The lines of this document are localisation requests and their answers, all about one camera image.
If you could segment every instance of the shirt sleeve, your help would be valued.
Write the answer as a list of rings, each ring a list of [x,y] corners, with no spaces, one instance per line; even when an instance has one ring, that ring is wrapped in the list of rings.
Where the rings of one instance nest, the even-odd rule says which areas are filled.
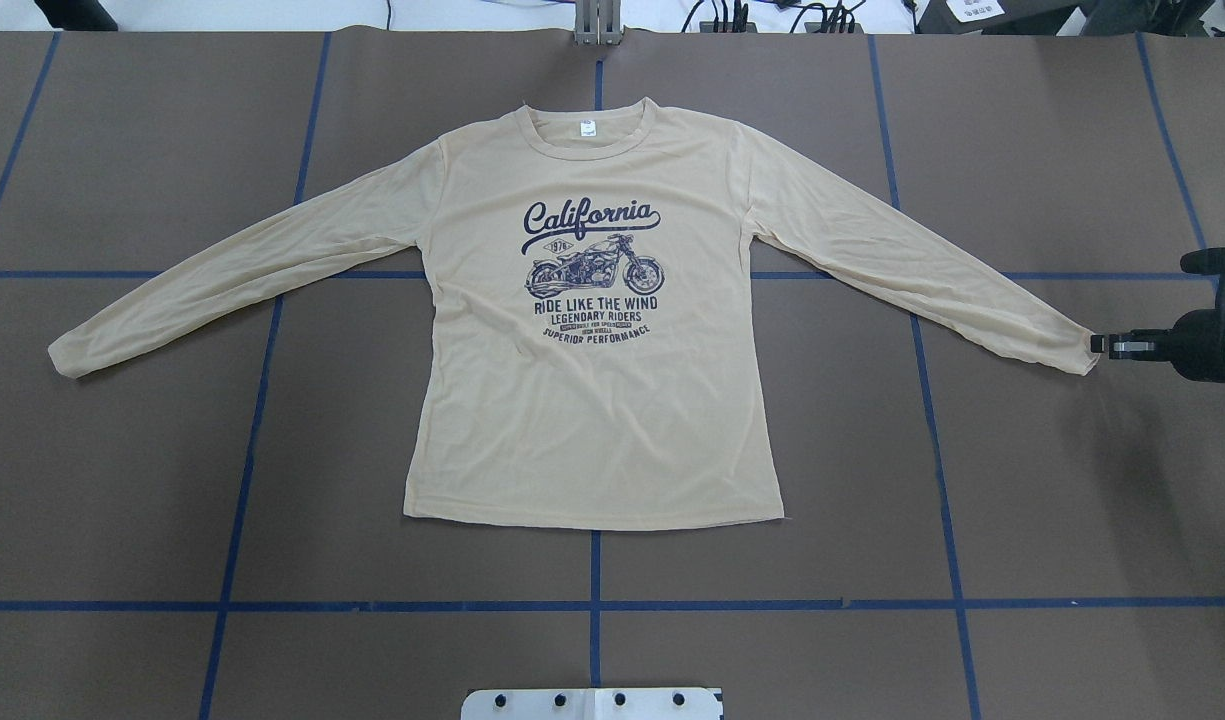
[[[1088,373],[1091,332],[981,260],[755,129],[745,228],[867,291],[1005,358]]]
[[[48,347],[77,378],[211,320],[423,241],[443,186],[437,141],[393,165],[232,234],[130,291]]]

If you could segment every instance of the shirt hem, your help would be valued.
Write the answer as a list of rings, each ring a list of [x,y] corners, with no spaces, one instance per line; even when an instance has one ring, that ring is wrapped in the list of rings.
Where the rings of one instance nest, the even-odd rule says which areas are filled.
[[[608,516],[562,516],[551,512],[528,509],[505,509],[503,507],[483,507],[454,501],[421,498],[405,502],[403,516],[408,518],[440,518],[458,523],[479,525],[502,525],[524,528],[567,528],[575,530],[688,530],[696,528],[718,528],[722,525],[740,525],[745,523],[763,523],[785,518],[782,506],[760,507],[760,509],[741,509],[728,512],[690,512],[685,516],[635,516],[635,518],[608,518]]]

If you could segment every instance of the motorcycle wheel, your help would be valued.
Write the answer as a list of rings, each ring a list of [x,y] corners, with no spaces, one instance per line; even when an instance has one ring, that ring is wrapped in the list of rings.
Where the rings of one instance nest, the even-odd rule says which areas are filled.
[[[653,258],[641,255],[638,261],[626,266],[625,284],[639,295],[652,295],[653,291],[660,290],[664,283],[666,274],[662,273],[662,264]]]
[[[528,274],[528,282],[524,283],[524,287],[528,288],[528,291],[534,298],[538,298],[540,300],[556,296],[559,294],[559,290],[556,290],[556,288],[552,287],[544,287],[544,284],[554,282],[554,273],[556,273],[557,269],[559,269],[559,263],[556,263],[556,261],[552,260],[540,261],[540,263],[534,264],[533,269],[530,269],[530,273]]]

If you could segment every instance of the white paper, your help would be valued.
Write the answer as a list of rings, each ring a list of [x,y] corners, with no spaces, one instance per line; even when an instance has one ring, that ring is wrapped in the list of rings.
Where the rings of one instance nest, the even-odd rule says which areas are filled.
[[[1005,13],[1000,0],[944,0],[951,6],[951,12],[959,18],[960,23],[970,23],[974,20],[992,18],[995,15]]]

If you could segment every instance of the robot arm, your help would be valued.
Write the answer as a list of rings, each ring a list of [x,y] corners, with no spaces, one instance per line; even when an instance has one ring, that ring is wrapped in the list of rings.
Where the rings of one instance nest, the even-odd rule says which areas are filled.
[[[1185,313],[1170,331],[1093,336],[1091,351],[1106,351],[1111,360],[1169,361],[1187,380],[1225,383],[1225,247],[1187,252],[1180,269],[1220,276],[1216,309]]]

